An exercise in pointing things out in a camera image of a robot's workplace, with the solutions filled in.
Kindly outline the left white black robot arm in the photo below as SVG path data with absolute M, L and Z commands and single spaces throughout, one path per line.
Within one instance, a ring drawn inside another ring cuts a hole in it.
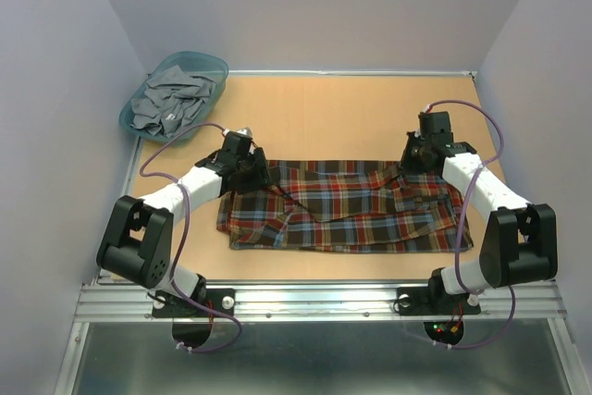
M 205 303 L 205 279 L 171 257 L 173 228 L 183 223 L 181 239 L 187 240 L 192 211 L 230 191 L 257 191 L 271 184 L 264 151 L 255 146 L 251 131 L 224 129 L 222 134 L 221 148 L 181 178 L 155 173 L 171 183 L 140 198 L 117 199 L 96 262 L 147 290 L 173 296 L 185 315 L 204 311 L 230 319 Z

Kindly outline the plaid long sleeve shirt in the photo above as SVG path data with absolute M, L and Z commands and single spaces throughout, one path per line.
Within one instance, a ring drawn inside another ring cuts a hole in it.
M 222 197 L 216 228 L 233 250 L 451 253 L 473 248 L 462 195 L 397 161 L 271 160 L 271 185 Z

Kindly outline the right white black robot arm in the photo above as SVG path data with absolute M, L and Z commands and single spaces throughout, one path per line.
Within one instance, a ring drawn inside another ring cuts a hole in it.
M 423 288 L 402 294 L 405 315 L 446 314 L 475 291 L 555 278 L 556 214 L 509 189 L 467 142 L 456 142 L 446 112 L 423 111 L 408 132 L 402 155 L 406 173 L 437 173 L 486 222 L 480 253 L 471 262 L 436 269 Z

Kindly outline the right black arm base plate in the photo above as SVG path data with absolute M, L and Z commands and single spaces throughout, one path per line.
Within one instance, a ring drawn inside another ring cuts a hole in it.
M 393 303 L 394 311 L 403 316 L 480 315 L 480 305 L 472 306 L 465 294 L 436 296 L 428 287 L 400 287 Z

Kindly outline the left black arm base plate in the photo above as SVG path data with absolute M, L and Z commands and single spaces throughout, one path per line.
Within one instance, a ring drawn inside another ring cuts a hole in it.
M 225 315 L 234 315 L 236 291 L 232 288 L 208 289 L 202 305 Z M 151 316 L 156 319 L 206 318 L 209 314 L 180 297 L 157 290 L 152 297 Z

